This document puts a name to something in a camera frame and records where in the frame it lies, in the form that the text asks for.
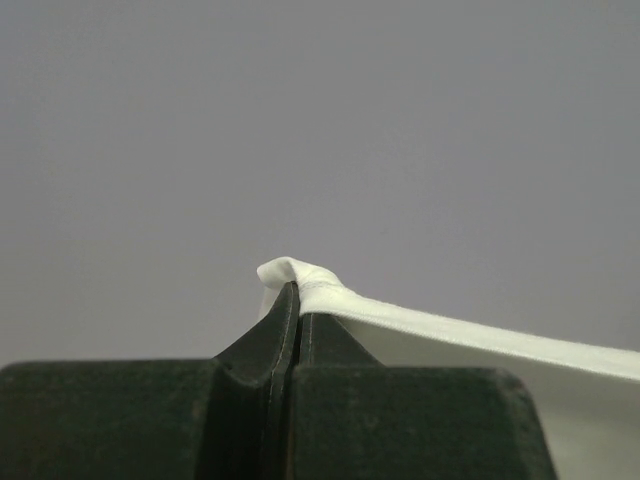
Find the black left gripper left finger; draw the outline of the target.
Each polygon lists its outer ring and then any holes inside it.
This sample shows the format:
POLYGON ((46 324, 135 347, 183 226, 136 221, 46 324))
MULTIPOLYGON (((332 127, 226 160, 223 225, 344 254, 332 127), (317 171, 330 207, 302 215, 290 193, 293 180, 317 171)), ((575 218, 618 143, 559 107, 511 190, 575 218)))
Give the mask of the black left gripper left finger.
POLYGON ((5 479, 279 479, 297 286, 204 359, 36 361, 1 371, 5 479))

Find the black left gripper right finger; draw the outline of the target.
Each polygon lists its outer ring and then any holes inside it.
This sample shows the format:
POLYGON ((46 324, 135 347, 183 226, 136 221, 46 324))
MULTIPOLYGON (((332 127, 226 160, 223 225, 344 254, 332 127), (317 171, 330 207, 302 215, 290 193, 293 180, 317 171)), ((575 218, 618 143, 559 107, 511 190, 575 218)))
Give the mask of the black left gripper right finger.
POLYGON ((300 320, 290 479, 549 479, 524 384, 503 370, 387 367, 332 315, 300 320))

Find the white t-shirt with flower print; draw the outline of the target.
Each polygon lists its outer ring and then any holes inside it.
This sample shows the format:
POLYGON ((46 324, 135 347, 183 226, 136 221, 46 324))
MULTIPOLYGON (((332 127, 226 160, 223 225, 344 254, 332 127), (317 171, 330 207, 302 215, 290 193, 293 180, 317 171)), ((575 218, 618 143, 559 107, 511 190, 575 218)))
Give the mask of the white t-shirt with flower print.
POLYGON ((288 282, 304 314, 337 317, 387 366, 489 367, 533 396, 562 479, 639 476, 639 354, 490 327, 366 298, 330 270, 291 257, 257 269, 260 312, 288 282))

